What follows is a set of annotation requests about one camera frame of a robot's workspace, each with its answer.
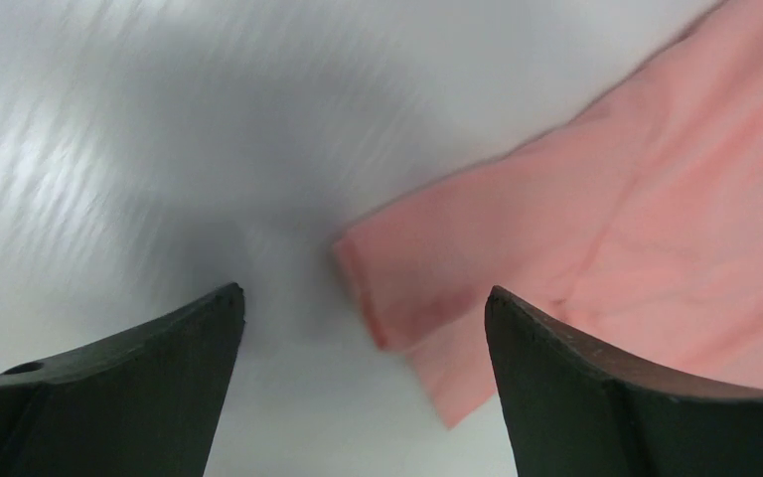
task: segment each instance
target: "pink cloth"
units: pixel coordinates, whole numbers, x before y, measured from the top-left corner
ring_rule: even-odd
[[[348,230],[380,348],[444,422],[495,383],[494,284],[631,353],[763,388],[763,0],[728,0],[568,125]]]

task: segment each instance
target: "fabric fold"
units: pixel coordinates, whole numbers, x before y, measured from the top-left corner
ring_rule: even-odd
[[[753,225],[763,0],[728,0],[567,125],[386,207],[335,254],[377,345],[451,426],[495,391],[497,284],[639,356],[763,387]]]

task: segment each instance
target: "gray surface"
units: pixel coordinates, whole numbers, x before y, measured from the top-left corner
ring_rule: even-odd
[[[328,245],[570,117],[710,3],[0,1],[0,372],[235,280],[207,475],[513,475],[498,403],[445,431]]]

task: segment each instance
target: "pink sleeve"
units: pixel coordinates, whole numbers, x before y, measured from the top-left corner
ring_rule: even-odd
[[[558,316],[650,138],[643,89],[622,85],[570,126],[402,199],[336,243],[377,345],[405,353],[449,427],[496,390],[483,324],[491,287],[512,285]]]

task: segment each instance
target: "white table surface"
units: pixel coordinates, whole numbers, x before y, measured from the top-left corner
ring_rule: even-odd
[[[0,0],[0,372],[238,281],[208,476],[511,476],[373,348],[349,221],[573,115],[712,0]]]

